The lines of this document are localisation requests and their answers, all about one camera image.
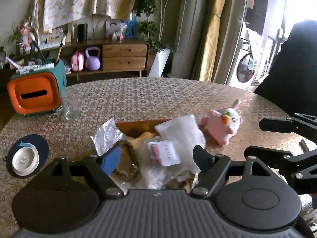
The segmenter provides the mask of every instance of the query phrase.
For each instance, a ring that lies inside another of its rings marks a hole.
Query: plush toy foot
[[[202,120],[201,120],[201,125],[202,126],[206,126],[208,124],[208,120],[209,120],[209,117],[204,117]]]
[[[219,144],[220,146],[228,145],[228,144],[229,144],[229,140],[219,141],[218,144]]]

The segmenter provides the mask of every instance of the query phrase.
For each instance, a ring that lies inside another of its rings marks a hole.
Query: clear glass cup
[[[77,119],[80,115],[80,110],[76,89],[68,88],[60,96],[65,118],[71,121]]]

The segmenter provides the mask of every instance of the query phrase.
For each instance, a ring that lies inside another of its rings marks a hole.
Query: wooden floor
[[[122,72],[122,73],[104,73],[104,74],[92,74],[87,76],[82,76],[79,78],[79,83],[113,79],[113,78],[128,78],[128,77],[139,77],[139,72]],[[77,78],[71,77],[67,78],[67,86],[77,84]],[[12,107],[9,95],[4,88],[0,89],[0,131],[15,114]]]

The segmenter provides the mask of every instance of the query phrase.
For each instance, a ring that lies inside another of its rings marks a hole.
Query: white round lid
[[[19,149],[13,156],[13,171],[19,176],[27,176],[32,173],[39,164],[39,154],[36,147],[32,144],[30,147]]]

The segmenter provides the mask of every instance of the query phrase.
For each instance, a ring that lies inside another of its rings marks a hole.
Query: kettlebell handle
[[[100,56],[100,48],[99,47],[88,47],[86,50],[85,50],[85,54],[86,54],[86,57],[89,58],[90,55],[88,54],[88,51],[89,50],[97,50],[98,51],[98,55],[97,57]]]

